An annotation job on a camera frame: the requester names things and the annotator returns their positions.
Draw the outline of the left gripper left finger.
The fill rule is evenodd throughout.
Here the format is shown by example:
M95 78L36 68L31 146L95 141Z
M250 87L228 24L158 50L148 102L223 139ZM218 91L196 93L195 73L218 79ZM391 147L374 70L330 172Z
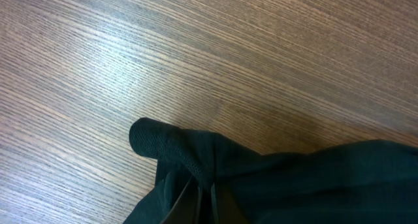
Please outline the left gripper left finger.
M190 178L202 189L199 223L217 223L215 182L232 176L250 150L210 131L182 129L150 118L132 124L129 142L135 153L156 159L154 188L129 214L130 223L161 223Z

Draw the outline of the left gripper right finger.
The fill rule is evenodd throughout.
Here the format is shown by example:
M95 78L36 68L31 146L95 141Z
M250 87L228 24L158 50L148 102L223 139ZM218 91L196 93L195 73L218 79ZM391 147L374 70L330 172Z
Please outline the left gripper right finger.
M198 224L201 214L202 189L190 178L161 224Z

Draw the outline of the black t-shirt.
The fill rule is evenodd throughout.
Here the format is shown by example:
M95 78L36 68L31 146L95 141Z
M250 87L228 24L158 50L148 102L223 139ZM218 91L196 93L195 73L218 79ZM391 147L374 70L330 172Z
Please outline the black t-shirt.
M216 184L217 223L416 223L417 149L372 140L250 157Z

